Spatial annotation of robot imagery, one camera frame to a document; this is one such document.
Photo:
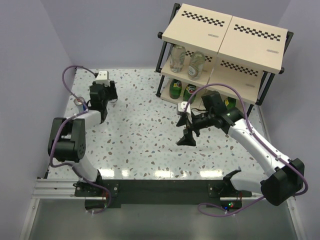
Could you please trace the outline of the silver blue can front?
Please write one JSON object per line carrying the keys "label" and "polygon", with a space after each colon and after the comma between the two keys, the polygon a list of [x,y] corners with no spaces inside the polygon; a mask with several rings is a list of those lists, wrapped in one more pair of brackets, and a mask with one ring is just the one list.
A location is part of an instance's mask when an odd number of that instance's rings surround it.
{"label": "silver blue can front", "polygon": [[75,97],[73,103],[76,106],[79,113],[85,113],[87,111],[87,103],[82,96]]}

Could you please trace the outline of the green Perrier bottle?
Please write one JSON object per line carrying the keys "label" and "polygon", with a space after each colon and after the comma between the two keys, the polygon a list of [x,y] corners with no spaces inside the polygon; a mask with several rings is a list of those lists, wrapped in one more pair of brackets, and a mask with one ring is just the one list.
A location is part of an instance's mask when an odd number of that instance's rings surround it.
{"label": "green Perrier bottle", "polygon": [[236,106],[237,100],[232,97],[226,97],[223,102],[227,109],[231,109]]}
{"label": "green Perrier bottle", "polygon": [[183,100],[187,102],[191,98],[192,94],[196,91],[196,89],[197,87],[195,85],[189,83],[183,92]]}

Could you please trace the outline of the clear bottle green cap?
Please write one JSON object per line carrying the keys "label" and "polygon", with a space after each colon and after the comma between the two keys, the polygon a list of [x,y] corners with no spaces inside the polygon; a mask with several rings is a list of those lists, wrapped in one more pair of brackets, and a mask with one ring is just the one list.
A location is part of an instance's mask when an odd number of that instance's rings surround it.
{"label": "clear bottle green cap", "polygon": [[191,80],[197,80],[200,78],[205,65],[205,55],[200,51],[195,51],[190,58],[188,66],[188,77]]}
{"label": "clear bottle green cap", "polygon": [[170,70],[179,73],[184,67],[186,49],[184,46],[174,44],[170,53]]}

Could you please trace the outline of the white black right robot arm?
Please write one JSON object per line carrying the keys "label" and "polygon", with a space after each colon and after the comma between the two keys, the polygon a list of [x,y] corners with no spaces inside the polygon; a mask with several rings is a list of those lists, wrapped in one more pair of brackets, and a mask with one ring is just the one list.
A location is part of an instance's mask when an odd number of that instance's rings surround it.
{"label": "white black right robot arm", "polygon": [[223,192],[230,197],[239,191],[261,194],[274,206],[279,206],[303,188],[305,165],[278,151],[246,121],[237,108],[227,108],[217,91],[202,96],[205,111],[194,114],[187,102],[177,105],[180,119],[177,126],[185,126],[179,146],[196,146],[193,134],[216,127],[240,143],[263,169],[263,174],[234,170],[223,177]]}

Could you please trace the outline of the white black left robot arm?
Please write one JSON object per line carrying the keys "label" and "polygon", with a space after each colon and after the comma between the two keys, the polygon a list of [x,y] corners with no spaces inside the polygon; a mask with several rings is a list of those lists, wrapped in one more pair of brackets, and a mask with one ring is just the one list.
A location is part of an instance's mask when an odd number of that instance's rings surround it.
{"label": "white black left robot arm", "polygon": [[99,196],[104,184],[98,180],[99,170],[86,157],[86,131],[105,122],[108,102],[118,99],[116,83],[94,81],[89,87],[89,97],[89,101],[74,97],[79,113],[53,119],[47,151],[51,167],[70,166],[79,180],[87,183],[86,191]]}

